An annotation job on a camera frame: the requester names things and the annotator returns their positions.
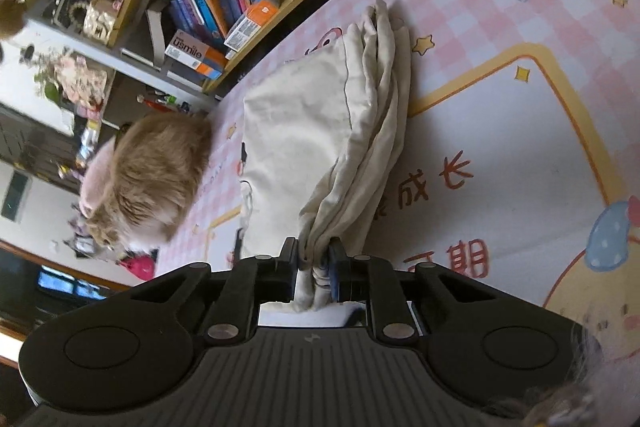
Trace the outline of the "cream hoodie with black print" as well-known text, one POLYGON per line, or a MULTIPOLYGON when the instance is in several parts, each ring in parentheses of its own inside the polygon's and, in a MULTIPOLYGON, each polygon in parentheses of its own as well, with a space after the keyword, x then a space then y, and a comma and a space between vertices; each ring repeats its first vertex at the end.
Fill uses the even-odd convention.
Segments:
POLYGON ((390 172, 405 144, 411 86, 408 28, 376 0, 328 46, 289 61, 244 98, 240 176, 241 258, 298 242, 290 303, 317 311, 332 300, 324 252, 349 256, 366 243, 390 172))

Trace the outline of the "fluffy brown cat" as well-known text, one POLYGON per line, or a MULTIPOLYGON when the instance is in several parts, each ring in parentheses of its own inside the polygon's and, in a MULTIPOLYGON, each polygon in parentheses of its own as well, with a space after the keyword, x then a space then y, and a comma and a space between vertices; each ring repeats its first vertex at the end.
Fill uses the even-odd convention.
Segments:
POLYGON ((154 251, 170 242, 205 173, 212 126, 179 113, 148 115, 114 144, 105 187, 87 218, 102 247, 154 251))

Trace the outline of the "pink checkered cartoon mat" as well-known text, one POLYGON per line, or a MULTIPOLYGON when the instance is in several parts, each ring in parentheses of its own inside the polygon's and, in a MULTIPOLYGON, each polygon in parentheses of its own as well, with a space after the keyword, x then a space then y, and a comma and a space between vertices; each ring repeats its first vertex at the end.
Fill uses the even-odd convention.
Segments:
MULTIPOLYGON (((244 96, 371 1, 326 2, 222 99, 204 194, 158 271, 228 267, 244 96)), ((412 90, 367 252, 445 265, 638 355, 639 0, 384 1, 410 32, 412 90)))

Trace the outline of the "white orange usmile box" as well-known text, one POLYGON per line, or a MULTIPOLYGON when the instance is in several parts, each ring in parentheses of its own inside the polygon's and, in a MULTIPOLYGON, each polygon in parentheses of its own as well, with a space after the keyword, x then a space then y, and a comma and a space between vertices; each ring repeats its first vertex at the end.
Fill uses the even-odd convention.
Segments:
POLYGON ((228 63, 224 54, 183 30, 177 30, 165 48, 165 55, 208 79, 217 79, 228 63))

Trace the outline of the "floral decorated box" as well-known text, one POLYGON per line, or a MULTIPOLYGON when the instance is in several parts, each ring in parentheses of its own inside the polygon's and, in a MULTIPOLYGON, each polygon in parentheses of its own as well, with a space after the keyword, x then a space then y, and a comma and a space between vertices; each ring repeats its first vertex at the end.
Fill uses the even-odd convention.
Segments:
POLYGON ((38 91, 56 106, 64 101, 88 110, 100 110, 106 99, 110 73, 83 55, 62 49, 40 53, 32 60, 38 91))

